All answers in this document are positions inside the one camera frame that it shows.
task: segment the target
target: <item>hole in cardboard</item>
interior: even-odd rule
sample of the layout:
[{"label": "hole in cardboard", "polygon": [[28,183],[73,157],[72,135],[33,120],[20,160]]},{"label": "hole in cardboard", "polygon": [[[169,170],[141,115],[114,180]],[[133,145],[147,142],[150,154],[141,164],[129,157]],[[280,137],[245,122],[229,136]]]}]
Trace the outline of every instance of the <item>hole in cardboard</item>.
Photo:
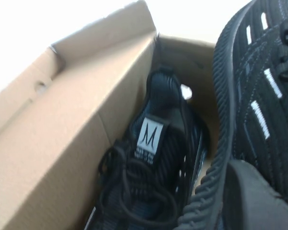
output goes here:
[{"label": "hole in cardboard", "polygon": [[47,89],[47,85],[41,81],[37,82],[35,84],[35,92],[37,92],[37,94],[43,94],[46,89]]},{"label": "hole in cardboard", "polygon": [[181,84],[180,88],[181,88],[182,96],[185,100],[192,98],[192,90],[190,87]]}]

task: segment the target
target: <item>white stripe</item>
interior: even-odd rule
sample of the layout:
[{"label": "white stripe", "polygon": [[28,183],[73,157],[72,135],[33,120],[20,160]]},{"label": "white stripe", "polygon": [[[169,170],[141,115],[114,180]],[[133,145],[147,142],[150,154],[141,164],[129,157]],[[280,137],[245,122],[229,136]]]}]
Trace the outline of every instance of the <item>white stripe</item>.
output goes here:
[{"label": "white stripe", "polygon": [[268,28],[268,22],[267,22],[267,17],[265,13],[261,14],[261,23],[263,25],[263,29],[265,30],[266,28]]},{"label": "white stripe", "polygon": [[248,39],[248,44],[252,43],[251,28],[249,25],[248,25],[248,27],[246,27],[246,36]]},{"label": "white stripe", "polygon": [[257,101],[253,101],[251,103],[251,106],[252,106],[252,109],[254,110],[254,112],[255,112],[255,114],[257,116],[257,119],[259,121],[259,124],[260,124],[260,126],[261,126],[261,128],[262,128],[262,130],[264,132],[264,137],[267,140],[270,137],[270,133],[269,133],[267,124],[265,122],[263,113],[261,112],[261,109],[259,107],[259,104],[257,103]]},{"label": "white stripe", "polygon": [[277,83],[274,81],[274,78],[273,78],[273,76],[272,76],[272,73],[271,73],[270,69],[266,69],[266,70],[264,71],[264,74],[265,74],[265,77],[268,79],[271,87],[273,88],[275,94],[277,95],[277,98],[282,98],[283,94],[282,94],[282,92],[280,91]]}]

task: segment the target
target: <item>white background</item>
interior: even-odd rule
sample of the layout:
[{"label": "white background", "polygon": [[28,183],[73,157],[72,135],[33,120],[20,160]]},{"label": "white background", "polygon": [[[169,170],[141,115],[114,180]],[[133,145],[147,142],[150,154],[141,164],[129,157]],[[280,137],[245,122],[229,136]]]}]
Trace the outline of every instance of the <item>white background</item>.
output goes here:
[{"label": "white background", "polygon": [[[157,30],[215,43],[250,0],[147,0]],[[132,0],[0,0],[0,91],[51,43]]]}]

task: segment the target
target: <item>sneaker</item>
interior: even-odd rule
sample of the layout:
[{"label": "sneaker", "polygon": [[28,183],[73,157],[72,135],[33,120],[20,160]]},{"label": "sneaker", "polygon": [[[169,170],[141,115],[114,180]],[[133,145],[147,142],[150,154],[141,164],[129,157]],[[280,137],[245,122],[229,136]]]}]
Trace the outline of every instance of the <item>sneaker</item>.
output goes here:
[{"label": "sneaker", "polygon": [[[288,229],[280,222],[284,213],[275,211],[288,210],[288,0],[253,0],[228,22],[216,44],[213,78],[220,120],[217,153],[176,229],[216,229],[223,206],[228,229]],[[223,194],[231,158],[247,163],[229,166],[226,185],[236,187]],[[249,170],[239,172],[239,167]],[[254,168],[264,179],[251,176]],[[254,180],[239,184],[248,174],[257,185],[250,183]],[[270,190],[269,198],[261,194],[252,203],[243,201],[265,180],[278,196]],[[228,211],[230,204],[236,209]],[[248,226],[248,215],[257,215],[261,221],[254,224],[261,225]],[[265,219],[269,227],[262,227]]]},{"label": "sneaker", "polygon": [[99,165],[103,190],[85,230],[169,230],[191,196],[207,153],[207,129],[181,84],[162,68],[144,106]]}]

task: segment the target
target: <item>tongue label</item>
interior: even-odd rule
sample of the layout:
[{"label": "tongue label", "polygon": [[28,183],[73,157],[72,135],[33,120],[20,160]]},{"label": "tongue label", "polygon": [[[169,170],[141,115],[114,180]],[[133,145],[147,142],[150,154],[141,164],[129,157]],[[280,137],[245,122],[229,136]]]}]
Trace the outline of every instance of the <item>tongue label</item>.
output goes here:
[{"label": "tongue label", "polygon": [[157,118],[152,116],[144,118],[134,156],[153,164],[166,127],[167,124]]}]

